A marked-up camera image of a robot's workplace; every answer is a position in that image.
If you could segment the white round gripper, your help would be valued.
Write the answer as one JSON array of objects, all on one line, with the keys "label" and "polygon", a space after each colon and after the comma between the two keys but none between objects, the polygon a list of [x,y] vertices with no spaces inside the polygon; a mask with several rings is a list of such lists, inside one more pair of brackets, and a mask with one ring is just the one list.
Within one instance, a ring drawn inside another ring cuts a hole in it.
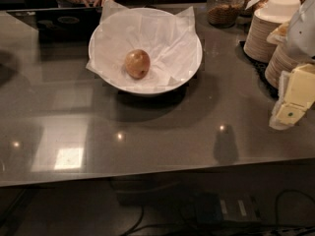
[{"label": "white round gripper", "polygon": [[[268,36],[269,43],[286,42],[288,53],[299,58],[315,57],[315,0],[305,0],[290,23],[285,22]],[[315,66],[303,64],[290,73],[282,71],[279,100],[269,121],[275,130],[293,127],[315,103]]]}]

